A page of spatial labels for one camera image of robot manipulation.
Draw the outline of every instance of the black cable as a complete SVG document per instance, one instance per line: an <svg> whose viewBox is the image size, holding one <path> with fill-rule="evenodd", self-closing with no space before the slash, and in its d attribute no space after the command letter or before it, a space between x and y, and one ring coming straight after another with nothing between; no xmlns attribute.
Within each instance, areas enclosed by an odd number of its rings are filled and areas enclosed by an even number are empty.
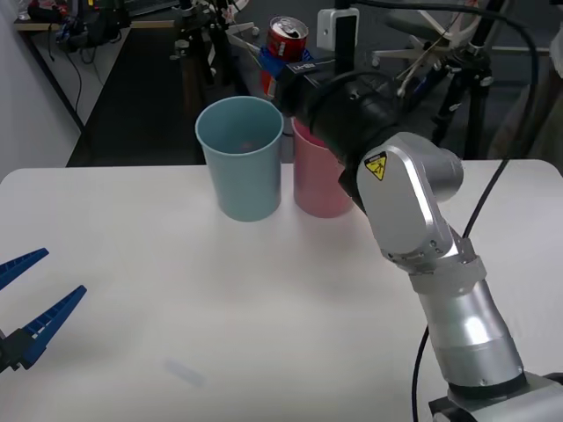
<svg viewBox="0 0 563 422"><path fill-rule="evenodd" d="M91 65L92 65L93 68L94 68L94 73L96 74L96 78L98 79L99 84L102 85L102 88L105 87L106 85L104 84L104 82L102 81L101 76L99 75L98 66L96 66L96 62L93 62Z"/></svg>
<svg viewBox="0 0 563 422"><path fill-rule="evenodd" d="M77 72L78 75L78 95L77 95L77 102L74 104L74 111L78 113L78 103L80 102L80 96L82 95L82 76L80 75L80 70L78 70L77 65L74 64L74 62L70 58L69 53L65 53L65 55L67 56L67 59L69 59L70 64L72 65L72 67L74 68L74 70Z"/></svg>
<svg viewBox="0 0 563 422"><path fill-rule="evenodd" d="M121 34L121 29L120 29L120 31L118 32L117 38L116 38L115 40L111 40L111 41L109 41L109 42L110 42L111 44L115 44L115 43L117 43L117 42L120 42L120 41L121 41L121 38L123 38L123 35Z"/></svg>
<svg viewBox="0 0 563 422"><path fill-rule="evenodd" d="M484 18L490 18L494 20L500 20L501 22L506 23L520 34L523 40L526 42L526 45L530 49L530 58L531 58L531 84L530 84L530 91L528 93L528 98L526 100L526 105L524 107L523 118L520 122L518 130L516 132L515 139L513 140L512 149L507 153L507 156L502 160L501 164L499 165L498 169L494 173L493 177L489 181L488 185L485 188L485 191L482 193L477 206L475 207L472 216L467 223L467 227L464 231L464 237L467 238L472 232L473 226L477 221L479 214L483 207L485 206L486 200L488 199L491 191L493 190L494 186L498 182L499 178L501 177L504 170L507 168L510 159L519 156L527 156L535 141L535 136L533 131L528 130L528 134L526 134L527 126L529 125L529 121L531 118L531 112L536 100L536 93L537 93L537 82L538 82L538 73L539 73L539 59L537 55L536 44L534 43L531 36L528 32L524 29L524 26L521 24L516 23L514 20L505 17L504 15L492 11L484 11L477 8L472 7L465 7L465 6L458 6L458 5L444 5L444 4L397 4L397 3L386 3L380 2L377 0L357 0L356 3L364 4L373 7L379 7L383 9L405 9L405 10L419 10L419 11L452 11L452 12L462 12L462 13L471 13L474 15L480 15ZM521 153L518 154L519 146L522 139L522 150ZM418 375L420 371L420 362L422 361L422 355L424 353L424 348L426 343L428 342L428 327L424 331L424 335L422 336L422 340L420 341L419 350L416 355L416 360L414 362L414 371L413 371L413 385L411 390L411 405L413 408L413 422L418 422L418 403L416 398L416 391L418 386Z"/></svg>
<svg viewBox="0 0 563 422"><path fill-rule="evenodd" d="M419 344L419 351L416 353L416 361L414 362L413 383L411 385L411 406L413 408L413 422L419 422L419 400L416 393L417 387L419 385L420 362L422 361L422 354L424 353L424 348L426 347L426 343L428 342L429 334L430 331L428 330L428 326L426 326L426 330L424 331L424 335L422 336L422 340Z"/></svg>
<svg viewBox="0 0 563 422"><path fill-rule="evenodd" d="M96 51L98 51L98 48L97 47L93 48L89 59L84 58L84 51L86 51L86 48L80 48L79 53L80 53L80 60L82 61L82 63L93 64L94 61L96 60Z"/></svg>
<svg viewBox="0 0 563 422"><path fill-rule="evenodd" d="M55 58L51 54L51 32L53 30L53 24L49 24L49 28L47 29L47 53L49 55L49 59L51 62L55 61Z"/></svg>

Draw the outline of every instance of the warning label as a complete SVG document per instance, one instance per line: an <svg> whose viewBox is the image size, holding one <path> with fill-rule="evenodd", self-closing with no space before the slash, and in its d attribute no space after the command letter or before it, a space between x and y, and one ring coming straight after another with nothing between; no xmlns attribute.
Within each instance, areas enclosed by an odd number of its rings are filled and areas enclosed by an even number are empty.
<svg viewBox="0 0 563 422"><path fill-rule="evenodd" d="M387 153L382 152L372 158L368 158L365 162L366 167L371 171L379 180L384 179L385 166L387 165Z"/></svg>

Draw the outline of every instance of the wire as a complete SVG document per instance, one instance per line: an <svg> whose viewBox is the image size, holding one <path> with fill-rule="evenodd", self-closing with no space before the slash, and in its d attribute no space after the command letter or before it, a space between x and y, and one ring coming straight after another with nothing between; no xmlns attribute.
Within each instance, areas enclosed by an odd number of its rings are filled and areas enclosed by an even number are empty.
<svg viewBox="0 0 563 422"><path fill-rule="evenodd" d="M434 49L438 46L438 44L440 44L440 42L442 42L442 40L446 36L446 33L448 33L448 31L457 22L457 20L459 19L460 16L461 16L461 13L458 13L456 15L456 17L451 20L450 24L446 28L444 28L442 35L440 35L440 38L438 38L438 40L436 40L434 42L434 44L432 44L429 48L427 48L420 55L420 57L411 66L409 66L408 69L406 69L404 72L402 72L400 75L397 76L396 79L400 79L401 77L406 75L405 81L403 81L403 84L401 85L401 90L404 90L406 88L406 85L413 78L414 72L419 68L420 64L424 61L424 59L426 59L427 56L430 55L430 53L432 53L434 51Z"/></svg>
<svg viewBox="0 0 563 422"><path fill-rule="evenodd" d="M117 43L117 42L120 42L120 41L121 41L121 38L123 38L123 35L121 34L121 29L120 29L120 31L118 32L117 38L116 38L115 40L111 40L111 41L109 41L109 42L110 42L111 44L115 44L115 43Z"/></svg>
<svg viewBox="0 0 563 422"><path fill-rule="evenodd" d="M86 51L85 48L80 48L80 60L82 61L82 63L84 64L93 64L94 61L96 60L96 51L98 50L97 47L94 47L92 54L90 55L90 58L88 60L86 60L84 58L84 51Z"/></svg>
<svg viewBox="0 0 563 422"><path fill-rule="evenodd" d="M94 67L94 73L96 74L96 78L98 79L99 84L102 85L102 88L105 87L106 85L104 84L101 76L99 75L98 66L96 66L96 62L92 62L91 65Z"/></svg>
<svg viewBox="0 0 563 422"><path fill-rule="evenodd" d="M493 177L489 181L488 185L485 188L485 191L482 193L477 206L475 207L472 216L467 223L467 227L464 231L464 238L469 237L472 232L473 226L477 221L479 214L483 207L485 206L486 200L488 199L489 195L493 191L494 186L498 182L499 178L501 177L504 170L507 168L510 159L513 157L518 157L518 148L520 146L520 141L522 139L522 156L527 156L535 141L535 137L533 131L528 130L526 133L526 129L529 125L530 117L532 108L534 106L537 94L537 81L538 81L538 73L539 73L539 59L537 55L537 48L534 40L531 38L530 34L524 29L521 24L516 23L514 20L505 17L500 13L496 13L493 11L485 11L477 8L472 7L465 7L459 5L444 5L444 4L397 4L397 3L386 3L380 2L376 0L357 0L359 4L364 4L373 7L379 7L383 9L404 9L404 10L419 10L419 11L453 11L453 12L461 12L461 13L471 13L474 15L480 15L484 18L490 18L494 20L500 20L501 22L506 23L520 34L523 40L526 42L526 45L530 49L530 58L531 58L531 83L530 83L530 91L528 92L528 98L526 99L526 105L524 107L523 118L520 122L518 130L516 132L515 139L513 140L512 149L508 152L507 156L502 160L501 164L499 165L498 169L494 173ZM418 374L420 371L420 362L422 361L422 355L424 353L424 348L426 343L428 342L428 327L424 331L424 335L422 336L422 340L420 341L419 350L416 355L416 360L414 362L414 371L413 371L413 385L412 385L412 396L411 396L411 405L413 408L413 422L418 422L418 403L416 400L416 390L418 386Z"/></svg>
<svg viewBox="0 0 563 422"><path fill-rule="evenodd" d="M80 75L80 70L78 70L77 65L74 64L74 62L70 58L69 53L65 53L65 55L67 56L67 59L69 59L70 64L72 65L72 67L74 68L74 70L77 72L78 75L78 95L77 95L77 102L74 104L74 111L78 113L78 103L80 102L80 96L82 95L82 76Z"/></svg>
<svg viewBox="0 0 563 422"><path fill-rule="evenodd" d="M94 68L94 73L96 74L96 78L98 79L98 82L100 85L102 85L102 87L104 87L104 83L102 82L102 78L99 75L99 71L98 71L98 66L96 66L96 51L97 51L98 47L94 47L92 54L90 55L89 59L85 59L84 58L84 51L87 51L85 48L81 48L80 49L80 60L82 61L82 63L86 64L86 65L92 65L92 67Z"/></svg>
<svg viewBox="0 0 563 422"><path fill-rule="evenodd" d="M422 340L419 344L419 351L416 353L416 361L414 362L413 383L411 385L411 406L413 407L413 422L419 422L419 400L416 393L419 384L420 362L422 361L422 354L424 353L424 348L426 347L426 343L428 342L429 334L430 331L428 330L428 326L426 326L426 330L424 331L424 335L422 336Z"/></svg>
<svg viewBox="0 0 563 422"><path fill-rule="evenodd" d="M49 24L49 28L47 29L47 53L49 55L49 59L51 62L55 61L55 58L51 54L51 32L53 31L53 24Z"/></svg>

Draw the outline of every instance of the metal stand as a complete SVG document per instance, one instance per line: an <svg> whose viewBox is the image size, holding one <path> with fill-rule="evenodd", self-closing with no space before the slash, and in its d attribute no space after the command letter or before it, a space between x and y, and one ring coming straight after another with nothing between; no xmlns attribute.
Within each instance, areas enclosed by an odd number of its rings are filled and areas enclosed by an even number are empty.
<svg viewBox="0 0 563 422"><path fill-rule="evenodd" d="M208 31L215 48L222 84L234 84L238 95L247 96L250 92L234 62L225 32L228 26L221 13L218 12L215 16L204 13L199 6L192 5L191 0L180 0L180 7L176 12L178 17L174 21L174 27L177 30L177 40L172 59L179 60L186 116L195 127L195 121L208 104L206 87L214 84L216 76L215 70L208 62L203 31ZM194 145L194 154L196 164L205 164L205 157L198 142Z"/></svg>
<svg viewBox="0 0 563 422"><path fill-rule="evenodd" d="M500 11L505 0L490 0L486 9ZM450 124L461 106L467 91L471 95L471 106L467 138L465 140L464 159L479 158L482 141L483 126L486 113L486 100L490 86L493 83L491 59L484 49L491 33L494 22L482 19L472 41L465 47L457 48L441 59L413 90L413 94L406 101L407 111L414 110L446 76L452 76L452 81L442 102L440 111L433 118L436 124L432 135L432 142L440 146L445 138Z"/></svg>

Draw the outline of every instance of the blue bracket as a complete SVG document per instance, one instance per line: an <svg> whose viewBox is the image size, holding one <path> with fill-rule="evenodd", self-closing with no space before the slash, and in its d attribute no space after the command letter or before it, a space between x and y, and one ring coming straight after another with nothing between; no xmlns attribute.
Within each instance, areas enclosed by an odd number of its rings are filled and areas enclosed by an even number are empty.
<svg viewBox="0 0 563 422"><path fill-rule="evenodd" d="M25 369L30 368L45 352L48 342L59 331L85 293L86 287L78 287L23 328L24 332L35 339L33 345L23 353L21 363Z"/></svg>
<svg viewBox="0 0 563 422"><path fill-rule="evenodd" d="M0 290L48 254L47 249L39 249L1 264ZM85 293L86 287L78 287L24 328L15 330L6 338L0 337L0 372L7 367L15 370L20 364L25 369L33 366Z"/></svg>
<svg viewBox="0 0 563 422"><path fill-rule="evenodd" d="M12 283L17 277L27 271L29 268L37 264L49 254L48 250L43 248L35 252L0 264L0 290Z"/></svg>
<svg viewBox="0 0 563 422"><path fill-rule="evenodd" d="M302 61L310 62L311 60L313 60L311 53L309 53L309 50L305 49L305 51L303 52ZM274 79L278 78L283 68L285 68L285 66L287 65L287 62L285 62L284 60L274 57L266 47L260 49L258 61L260 62L262 68L271 76L273 76Z"/></svg>

